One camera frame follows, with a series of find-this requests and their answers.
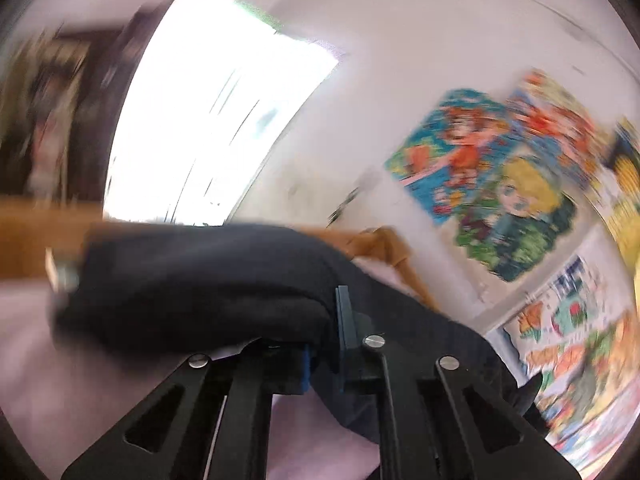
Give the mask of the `black puffer jacket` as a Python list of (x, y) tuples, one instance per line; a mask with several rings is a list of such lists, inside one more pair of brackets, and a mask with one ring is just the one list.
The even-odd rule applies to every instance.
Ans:
[(372, 278), (337, 249), (283, 226), (153, 228), (89, 245), (79, 282), (56, 308), (54, 332), (127, 358), (207, 352), (257, 338), (312, 353), (311, 385), (346, 429), (378, 440), (370, 396), (342, 393), (335, 291), (420, 358), (454, 356), (540, 433), (539, 378), (519, 386), (489, 342), (469, 327)]

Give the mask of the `pink bed sheet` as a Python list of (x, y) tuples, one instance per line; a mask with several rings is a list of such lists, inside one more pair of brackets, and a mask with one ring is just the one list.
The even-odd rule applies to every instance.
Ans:
[[(46, 280), (1, 285), (1, 411), (49, 479), (114, 426), (179, 364), (126, 367), (93, 350), (57, 344)], [(312, 390), (273, 400), (270, 479), (364, 479), (378, 446), (342, 427)]]

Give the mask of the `fruit juice drawing poster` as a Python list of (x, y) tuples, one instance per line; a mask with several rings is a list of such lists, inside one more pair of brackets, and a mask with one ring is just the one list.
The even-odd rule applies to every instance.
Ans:
[(541, 377), (543, 412), (590, 413), (639, 367), (634, 292), (617, 259), (578, 256), (500, 330), (526, 378)]

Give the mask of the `blond anime character poster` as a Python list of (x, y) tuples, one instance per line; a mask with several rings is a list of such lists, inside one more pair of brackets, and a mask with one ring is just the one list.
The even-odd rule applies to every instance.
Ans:
[(510, 283), (554, 251), (576, 216), (574, 200), (541, 158), (514, 155), (471, 203), (460, 207), (454, 244)]

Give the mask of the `red-haired girl poster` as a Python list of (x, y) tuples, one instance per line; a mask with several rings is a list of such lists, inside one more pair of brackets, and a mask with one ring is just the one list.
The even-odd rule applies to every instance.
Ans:
[(484, 92), (445, 93), (385, 169), (440, 226), (469, 203), (518, 140), (506, 106)]

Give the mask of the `bright window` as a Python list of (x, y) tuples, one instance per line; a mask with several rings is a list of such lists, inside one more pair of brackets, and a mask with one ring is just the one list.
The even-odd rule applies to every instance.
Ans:
[(337, 64), (239, 0), (172, 0), (120, 109), (104, 214), (220, 226)]

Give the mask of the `dark wooden cabinet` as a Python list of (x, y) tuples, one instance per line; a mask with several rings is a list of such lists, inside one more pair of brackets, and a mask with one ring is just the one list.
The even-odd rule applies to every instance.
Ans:
[(163, 9), (128, 23), (22, 41), (1, 81), (1, 192), (41, 203), (103, 200), (116, 126)]

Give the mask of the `wooden bed frame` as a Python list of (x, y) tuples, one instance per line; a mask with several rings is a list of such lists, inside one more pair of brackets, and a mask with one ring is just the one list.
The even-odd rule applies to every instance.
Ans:
[[(37, 205), (17, 196), (1, 199), (1, 277), (43, 278), (46, 250), (57, 249), (77, 257), (90, 235), (145, 232), (160, 229), (160, 223), (126, 222), (103, 217), (96, 203), (72, 206)], [(296, 226), (298, 232), (323, 240), (348, 258), (368, 258), (391, 266), (416, 298), (432, 310), (436, 304), (411, 265), (412, 250), (389, 226), (364, 231)]]

